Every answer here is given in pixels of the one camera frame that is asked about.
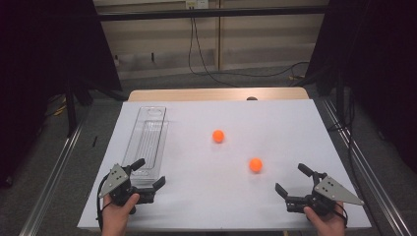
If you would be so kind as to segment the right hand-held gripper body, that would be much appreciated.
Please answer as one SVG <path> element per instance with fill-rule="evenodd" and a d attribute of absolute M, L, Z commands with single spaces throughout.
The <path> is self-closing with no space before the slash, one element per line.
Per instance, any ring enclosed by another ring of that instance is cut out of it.
<path fill-rule="evenodd" d="M 313 179 L 312 193 L 305 197 L 291 197 L 285 194 L 288 212 L 304 212 L 304 207 L 310 207 L 318 216 L 325 216 L 335 212 L 338 202 L 362 206 L 364 202 L 340 183 L 328 176 L 312 170 L 303 173 Z"/>

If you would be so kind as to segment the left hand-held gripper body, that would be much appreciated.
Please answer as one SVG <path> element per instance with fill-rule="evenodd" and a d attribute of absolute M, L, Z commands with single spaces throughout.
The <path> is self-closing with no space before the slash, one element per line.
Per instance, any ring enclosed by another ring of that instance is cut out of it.
<path fill-rule="evenodd" d="M 152 187 L 152 184 L 143 188 L 133 186 L 130 179 L 133 171 L 130 166 L 115 164 L 109 173 L 103 177 L 97 191 L 98 210 L 103 210 L 103 207 L 100 206 L 100 200 L 106 195 L 111 197 L 113 204 L 120 207 L 134 194 L 140 195 L 137 205 L 153 203 L 156 190 Z"/>

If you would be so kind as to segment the clear plastic tray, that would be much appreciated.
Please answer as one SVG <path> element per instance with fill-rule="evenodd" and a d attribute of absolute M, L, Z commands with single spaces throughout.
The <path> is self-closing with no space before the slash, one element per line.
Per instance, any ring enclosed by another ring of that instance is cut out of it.
<path fill-rule="evenodd" d="M 167 135 L 168 121 L 163 106 L 142 106 L 123 159 L 123 166 L 143 158 L 145 164 L 131 173 L 130 180 L 138 188 L 148 187 L 159 178 Z"/>

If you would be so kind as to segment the person's left hand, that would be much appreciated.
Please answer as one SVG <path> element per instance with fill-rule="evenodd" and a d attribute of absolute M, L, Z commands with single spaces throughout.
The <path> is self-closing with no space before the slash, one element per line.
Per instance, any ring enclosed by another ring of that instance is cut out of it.
<path fill-rule="evenodd" d="M 103 226 L 101 236 L 125 236 L 130 211 L 140 199 L 139 194 L 132 195 L 123 206 L 112 203 L 109 195 L 103 198 L 105 208 L 102 211 Z"/>

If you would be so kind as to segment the person's right hand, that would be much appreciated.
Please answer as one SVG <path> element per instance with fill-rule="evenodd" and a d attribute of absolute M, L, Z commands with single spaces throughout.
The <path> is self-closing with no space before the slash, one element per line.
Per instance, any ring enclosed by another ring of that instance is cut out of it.
<path fill-rule="evenodd" d="M 318 236 L 345 236 L 345 224 L 342 217 L 335 213 L 318 216 L 309 206 L 305 206 L 303 210 L 315 226 Z"/>

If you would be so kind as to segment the white board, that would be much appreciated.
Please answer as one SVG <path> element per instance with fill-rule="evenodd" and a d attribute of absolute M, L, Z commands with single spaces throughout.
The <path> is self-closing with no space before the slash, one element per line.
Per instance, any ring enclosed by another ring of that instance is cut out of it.
<path fill-rule="evenodd" d="M 168 121 L 160 173 L 166 183 L 128 223 L 136 232 L 308 229 L 274 189 L 312 191 L 304 163 L 343 187 L 352 183 L 311 99 L 166 102 Z M 224 133 L 222 143 L 212 132 Z M 263 162 L 260 172 L 249 167 Z"/>

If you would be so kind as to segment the black metal stand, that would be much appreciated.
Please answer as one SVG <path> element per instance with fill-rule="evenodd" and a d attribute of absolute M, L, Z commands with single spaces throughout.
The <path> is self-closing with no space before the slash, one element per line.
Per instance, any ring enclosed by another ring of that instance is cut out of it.
<path fill-rule="evenodd" d="M 76 115 L 76 103 L 79 102 L 81 106 L 92 105 L 93 98 L 89 93 L 90 82 L 82 79 L 67 79 L 65 82 L 65 98 L 68 117 L 68 135 L 70 138 L 78 127 Z"/>

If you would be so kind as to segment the dark curtain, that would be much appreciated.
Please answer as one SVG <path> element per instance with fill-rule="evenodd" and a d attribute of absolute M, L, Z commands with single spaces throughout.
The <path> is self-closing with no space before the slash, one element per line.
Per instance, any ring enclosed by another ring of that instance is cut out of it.
<path fill-rule="evenodd" d="M 93 0 L 0 0 L 0 188 L 13 183 L 49 98 L 121 88 Z"/>
<path fill-rule="evenodd" d="M 306 77 L 351 87 L 417 173 L 417 0 L 329 0 Z"/>

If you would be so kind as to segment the black horizontal bar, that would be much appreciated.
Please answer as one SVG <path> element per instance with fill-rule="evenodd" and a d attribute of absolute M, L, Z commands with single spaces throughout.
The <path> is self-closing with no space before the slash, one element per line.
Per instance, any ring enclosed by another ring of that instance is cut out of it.
<path fill-rule="evenodd" d="M 197 9 L 151 12 L 102 13 L 97 17 L 101 22 L 139 21 L 139 20 L 170 20 L 217 17 L 249 17 L 274 15 L 312 15 L 323 14 L 327 6 L 296 6 L 273 8 L 230 8 L 230 9 Z"/>

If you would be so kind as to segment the metal floor rail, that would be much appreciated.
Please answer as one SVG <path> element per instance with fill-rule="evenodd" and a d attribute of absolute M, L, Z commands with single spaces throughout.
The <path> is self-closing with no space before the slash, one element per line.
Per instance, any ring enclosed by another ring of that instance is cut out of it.
<path fill-rule="evenodd" d="M 335 107 L 329 100 L 324 100 L 323 105 L 332 121 L 333 126 L 344 141 L 348 149 L 349 161 L 355 164 L 352 171 L 358 170 L 363 176 L 373 197 L 376 199 L 388 224 L 395 236 L 413 236 L 398 208 L 391 200 L 387 191 L 376 176 L 368 160 L 353 138 L 352 132 L 347 126 L 343 126 L 336 116 Z"/>
<path fill-rule="evenodd" d="M 30 215 L 27 218 L 19 236 L 36 236 L 38 229 L 42 223 L 42 220 L 49 208 L 52 201 L 54 192 L 60 182 L 60 179 L 64 173 L 67 163 L 72 155 L 72 152 L 78 142 L 79 136 L 85 125 L 87 116 L 81 118 L 80 122 L 74 128 L 72 134 L 67 138 L 65 145 L 63 146 L 57 161 L 44 185 L 42 191 L 37 198 L 34 207 L 30 211 Z"/>

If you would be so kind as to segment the white wall socket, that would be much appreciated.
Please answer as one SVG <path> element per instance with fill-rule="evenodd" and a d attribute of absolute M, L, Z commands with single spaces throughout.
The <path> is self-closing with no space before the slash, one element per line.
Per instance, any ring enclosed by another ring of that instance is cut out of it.
<path fill-rule="evenodd" d="M 207 9 L 209 7 L 209 0 L 185 0 L 186 8 L 193 9 Z"/>

